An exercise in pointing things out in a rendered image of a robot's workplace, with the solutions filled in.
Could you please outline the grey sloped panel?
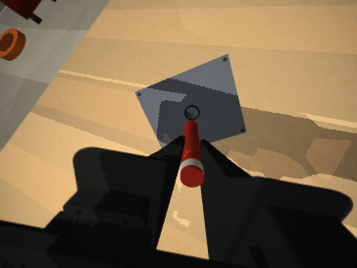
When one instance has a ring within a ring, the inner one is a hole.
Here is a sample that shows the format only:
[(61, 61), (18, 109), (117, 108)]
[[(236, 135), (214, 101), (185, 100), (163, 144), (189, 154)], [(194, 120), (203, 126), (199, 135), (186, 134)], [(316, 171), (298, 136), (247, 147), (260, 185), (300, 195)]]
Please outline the grey sloped panel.
[(163, 148), (197, 124), (199, 142), (246, 133), (229, 54), (135, 92)]

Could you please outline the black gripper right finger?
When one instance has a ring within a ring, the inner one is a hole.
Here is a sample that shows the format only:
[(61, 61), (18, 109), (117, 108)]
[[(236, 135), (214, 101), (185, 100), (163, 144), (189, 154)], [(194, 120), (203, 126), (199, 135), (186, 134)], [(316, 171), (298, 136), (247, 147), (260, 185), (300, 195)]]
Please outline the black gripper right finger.
[(352, 210), (352, 199), (340, 191), (251, 176), (206, 139), (200, 140), (200, 150), (209, 259), (230, 263), (263, 205), (329, 215), (340, 222)]

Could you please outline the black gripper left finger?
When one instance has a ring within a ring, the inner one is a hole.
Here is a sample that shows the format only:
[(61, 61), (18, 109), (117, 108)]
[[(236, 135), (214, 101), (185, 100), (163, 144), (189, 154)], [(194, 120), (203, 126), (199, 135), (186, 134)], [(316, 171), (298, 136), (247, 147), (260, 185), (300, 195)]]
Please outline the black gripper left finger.
[(149, 197), (150, 248), (157, 249), (177, 176), (185, 136), (144, 156), (100, 147), (85, 147), (73, 157), (76, 188), (92, 186)]

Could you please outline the red peg with white band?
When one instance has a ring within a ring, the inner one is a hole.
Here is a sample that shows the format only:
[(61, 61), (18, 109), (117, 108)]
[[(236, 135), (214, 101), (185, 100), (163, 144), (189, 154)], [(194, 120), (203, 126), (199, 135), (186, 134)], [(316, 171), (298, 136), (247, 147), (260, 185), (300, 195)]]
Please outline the red peg with white band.
[(204, 170), (200, 150), (197, 124), (187, 121), (184, 126), (185, 144), (181, 156), (180, 181), (189, 188), (196, 188), (204, 182)]

